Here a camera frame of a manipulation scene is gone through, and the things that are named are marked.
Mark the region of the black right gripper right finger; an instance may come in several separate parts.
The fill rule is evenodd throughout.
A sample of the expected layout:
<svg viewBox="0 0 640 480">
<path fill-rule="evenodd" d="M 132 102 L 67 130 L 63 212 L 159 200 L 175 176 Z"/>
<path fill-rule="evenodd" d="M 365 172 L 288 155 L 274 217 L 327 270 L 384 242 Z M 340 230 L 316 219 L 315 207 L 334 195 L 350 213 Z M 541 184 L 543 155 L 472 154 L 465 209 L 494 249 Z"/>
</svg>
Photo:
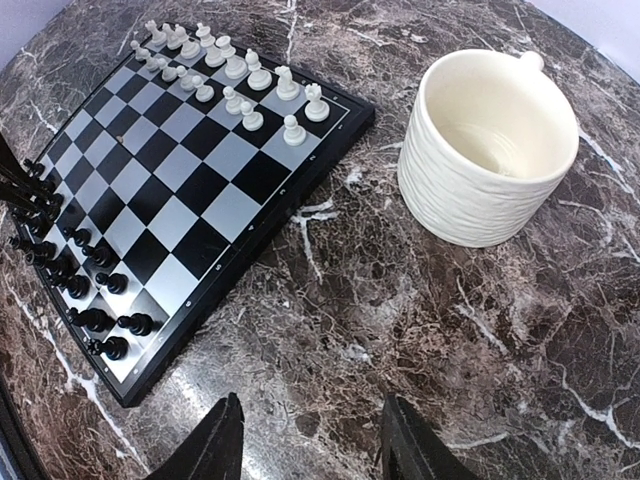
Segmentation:
<svg viewBox="0 0 640 480">
<path fill-rule="evenodd" d="M 385 398 L 381 418 L 384 479 L 474 479 L 415 407 L 397 394 Z"/>
</svg>

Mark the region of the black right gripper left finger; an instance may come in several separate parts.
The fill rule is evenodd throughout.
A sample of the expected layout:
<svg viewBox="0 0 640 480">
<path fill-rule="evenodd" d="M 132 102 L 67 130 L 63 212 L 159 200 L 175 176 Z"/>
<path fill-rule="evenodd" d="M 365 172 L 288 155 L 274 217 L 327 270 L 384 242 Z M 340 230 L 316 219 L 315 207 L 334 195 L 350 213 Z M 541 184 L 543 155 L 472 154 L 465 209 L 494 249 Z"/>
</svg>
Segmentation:
<svg viewBox="0 0 640 480">
<path fill-rule="evenodd" d="M 211 408 L 176 451 L 147 479 L 240 479 L 244 413 L 231 392 Z"/>
</svg>

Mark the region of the black white chessboard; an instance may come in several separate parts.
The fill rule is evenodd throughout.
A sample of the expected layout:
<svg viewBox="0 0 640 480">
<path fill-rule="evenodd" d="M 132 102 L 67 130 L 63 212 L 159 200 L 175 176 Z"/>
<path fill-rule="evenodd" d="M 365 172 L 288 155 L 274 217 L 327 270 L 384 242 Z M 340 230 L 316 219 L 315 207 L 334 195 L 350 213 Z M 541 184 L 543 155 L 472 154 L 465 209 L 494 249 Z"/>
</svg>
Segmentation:
<svg viewBox="0 0 640 480">
<path fill-rule="evenodd" d="M 375 118 L 367 101 L 294 67 L 215 37 L 206 25 L 158 24 L 132 41 L 122 60 L 74 112 L 29 173 L 53 193 L 49 217 L 14 210 L 6 247 L 33 267 L 55 310 L 118 403 L 141 402 L 153 383 L 250 263 Z M 329 105 L 309 121 L 305 87 L 317 83 Z M 306 130 L 284 142 L 284 117 Z M 109 267 L 83 253 L 108 247 Z M 111 294 L 99 272 L 127 276 Z M 52 285 L 86 276 L 82 299 Z M 110 331 L 69 322 L 68 310 L 104 310 Z M 135 336 L 120 316 L 149 315 Z M 125 338 L 117 361 L 87 351 L 90 339 Z"/>
</svg>

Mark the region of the black chess piece rook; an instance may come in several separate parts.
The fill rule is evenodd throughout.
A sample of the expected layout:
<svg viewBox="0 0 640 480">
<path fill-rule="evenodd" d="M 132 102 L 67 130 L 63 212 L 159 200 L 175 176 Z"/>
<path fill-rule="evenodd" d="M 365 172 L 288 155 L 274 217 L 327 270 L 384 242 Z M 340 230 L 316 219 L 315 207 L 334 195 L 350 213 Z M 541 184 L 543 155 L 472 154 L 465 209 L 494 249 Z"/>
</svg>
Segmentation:
<svg viewBox="0 0 640 480">
<path fill-rule="evenodd" d="M 117 361 L 127 355 L 129 343 L 123 337 L 112 336 L 105 341 L 90 339 L 87 343 L 87 351 L 94 356 L 104 354 L 108 359 Z"/>
</svg>

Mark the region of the black chess piece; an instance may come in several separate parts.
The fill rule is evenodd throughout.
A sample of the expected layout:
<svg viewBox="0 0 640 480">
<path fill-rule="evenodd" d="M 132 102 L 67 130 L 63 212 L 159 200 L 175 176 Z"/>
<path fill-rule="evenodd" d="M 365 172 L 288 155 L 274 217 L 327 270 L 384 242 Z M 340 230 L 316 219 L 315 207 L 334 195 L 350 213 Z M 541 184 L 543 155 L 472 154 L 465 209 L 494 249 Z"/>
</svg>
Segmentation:
<svg viewBox="0 0 640 480">
<path fill-rule="evenodd" d="M 86 327 L 92 332 L 110 331 L 114 327 L 113 319 L 102 309 L 89 308 L 79 311 L 72 307 L 68 310 L 69 322 L 76 327 Z"/>
<path fill-rule="evenodd" d="M 59 275 L 52 277 L 51 282 L 53 286 L 66 289 L 72 299 L 84 298 L 88 294 L 91 285 L 89 279 L 82 275 L 69 277 Z"/>
</svg>

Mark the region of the black pawn file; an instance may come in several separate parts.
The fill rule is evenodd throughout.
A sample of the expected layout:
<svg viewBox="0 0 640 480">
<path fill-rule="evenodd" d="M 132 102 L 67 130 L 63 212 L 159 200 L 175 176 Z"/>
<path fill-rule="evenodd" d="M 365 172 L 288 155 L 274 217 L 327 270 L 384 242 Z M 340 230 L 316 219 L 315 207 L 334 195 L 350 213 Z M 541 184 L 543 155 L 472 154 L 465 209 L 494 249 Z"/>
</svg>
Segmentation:
<svg viewBox="0 0 640 480">
<path fill-rule="evenodd" d="M 95 276 L 95 281 L 105 286 L 111 294 L 122 294 L 126 291 L 128 285 L 128 278 L 121 273 L 113 273 L 107 275 L 104 272 L 99 272 Z"/>
<path fill-rule="evenodd" d="M 113 255 L 108 247 L 85 245 L 82 253 L 99 267 L 109 267 L 113 263 Z"/>
</svg>

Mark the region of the black pawn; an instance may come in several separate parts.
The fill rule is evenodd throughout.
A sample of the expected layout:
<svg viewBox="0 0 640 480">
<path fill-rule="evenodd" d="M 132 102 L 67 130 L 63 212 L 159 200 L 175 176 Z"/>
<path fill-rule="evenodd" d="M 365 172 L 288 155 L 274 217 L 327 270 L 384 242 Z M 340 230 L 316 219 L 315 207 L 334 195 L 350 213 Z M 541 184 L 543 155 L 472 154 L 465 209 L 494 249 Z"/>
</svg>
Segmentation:
<svg viewBox="0 0 640 480">
<path fill-rule="evenodd" d="M 117 325 L 122 329 L 129 330 L 132 335 L 146 336 L 153 330 L 154 321 L 147 314 L 134 313 L 130 316 L 120 316 Z"/>
</svg>

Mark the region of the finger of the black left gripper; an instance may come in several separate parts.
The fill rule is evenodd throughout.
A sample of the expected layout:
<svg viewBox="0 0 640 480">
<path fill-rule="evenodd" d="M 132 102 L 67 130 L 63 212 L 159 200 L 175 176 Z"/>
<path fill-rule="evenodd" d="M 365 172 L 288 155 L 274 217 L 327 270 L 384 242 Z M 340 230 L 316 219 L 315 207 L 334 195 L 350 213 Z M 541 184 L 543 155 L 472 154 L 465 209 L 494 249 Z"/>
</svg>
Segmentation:
<svg viewBox="0 0 640 480">
<path fill-rule="evenodd" d="M 1 171 L 2 174 L 24 190 L 35 191 L 32 178 L 21 167 L 6 140 L 0 136 Z"/>
<path fill-rule="evenodd" d="M 46 213 L 45 207 L 53 201 L 50 192 L 29 183 L 1 181 L 1 200 L 31 213 Z"/>
</svg>

